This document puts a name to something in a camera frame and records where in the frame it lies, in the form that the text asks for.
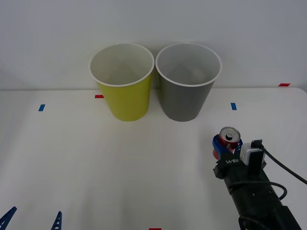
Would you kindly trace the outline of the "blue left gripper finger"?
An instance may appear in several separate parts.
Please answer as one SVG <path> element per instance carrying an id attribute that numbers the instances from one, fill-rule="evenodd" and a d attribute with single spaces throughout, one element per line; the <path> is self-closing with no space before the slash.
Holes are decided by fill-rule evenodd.
<path id="1" fill-rule="evenodd" d="M 61 230 L 61 226 L 62 226 L 62 212 L 59 211 L 51 227 L 51 230 Z"/>
<path id="2" fill-rule="evenodd" d="M 16 207 L 12 207 L 4 216 L 0 218 L 0 230 L 5 230 L 7 228 L 16 210 Z"/>

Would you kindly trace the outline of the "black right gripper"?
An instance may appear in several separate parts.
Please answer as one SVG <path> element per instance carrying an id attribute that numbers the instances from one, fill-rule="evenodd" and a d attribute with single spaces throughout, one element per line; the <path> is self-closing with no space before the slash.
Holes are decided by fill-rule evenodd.
<path id="1" fill-rule="evenodd" d="M 222 142 L 219 135 L 213 137 L 213 156 L 218 160 L 214 168 L 217 178 L 224 180 L 229 192 L 237 189 L 251 189 L 255 192 L 271 192 L 272 186 L 263 167 L 263 153 L 251 153 L 248 164 L 244 164 L 239 156 L 243 141 L 239 141 L 235 151 Z"/>

